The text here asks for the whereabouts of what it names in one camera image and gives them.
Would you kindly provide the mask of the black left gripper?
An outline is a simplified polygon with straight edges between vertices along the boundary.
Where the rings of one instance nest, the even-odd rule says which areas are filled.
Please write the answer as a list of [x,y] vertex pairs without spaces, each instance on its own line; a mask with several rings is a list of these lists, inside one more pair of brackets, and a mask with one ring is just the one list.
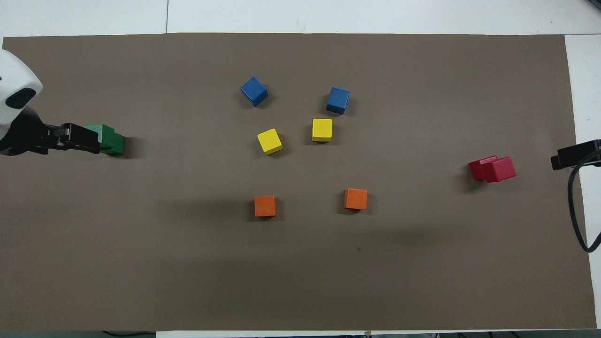
[[0,154],[17,156],[25,152],[47,155],[49,150],[40,147],[44,138],[51,139],[49,148],[55,150],[80,150],[99,154],[98,133],[73,123],[60,126],[45,125],[34,109],[26,106],[13,120],[0,142]]

